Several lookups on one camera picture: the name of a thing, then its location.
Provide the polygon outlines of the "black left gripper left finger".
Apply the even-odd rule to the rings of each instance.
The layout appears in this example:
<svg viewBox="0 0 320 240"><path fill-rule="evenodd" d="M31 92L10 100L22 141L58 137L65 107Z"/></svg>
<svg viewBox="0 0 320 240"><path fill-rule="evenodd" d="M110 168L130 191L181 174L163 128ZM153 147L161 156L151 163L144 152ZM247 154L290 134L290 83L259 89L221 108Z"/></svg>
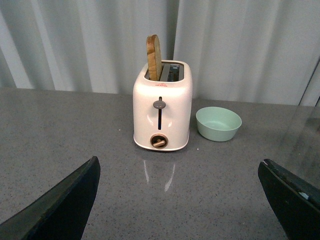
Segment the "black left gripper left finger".
<svg viewBox="0 0 320 240"><path fill-rule="evenodd" d="M2 240L80 240L96 199L101 167L93 156L0 225Z"/></svg>

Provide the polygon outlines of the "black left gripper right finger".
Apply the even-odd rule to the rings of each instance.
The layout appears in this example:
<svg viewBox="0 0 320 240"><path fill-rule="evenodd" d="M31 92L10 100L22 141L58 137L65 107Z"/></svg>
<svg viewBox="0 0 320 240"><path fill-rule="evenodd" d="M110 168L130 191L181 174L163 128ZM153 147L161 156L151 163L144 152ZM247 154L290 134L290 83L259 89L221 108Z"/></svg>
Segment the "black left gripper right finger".
<svg viewBox="0 0 320 240"><path fill-rule="evenodd" d="M265 196L289 240L320 238L320 190L270 159L258 167Z"/></svg>

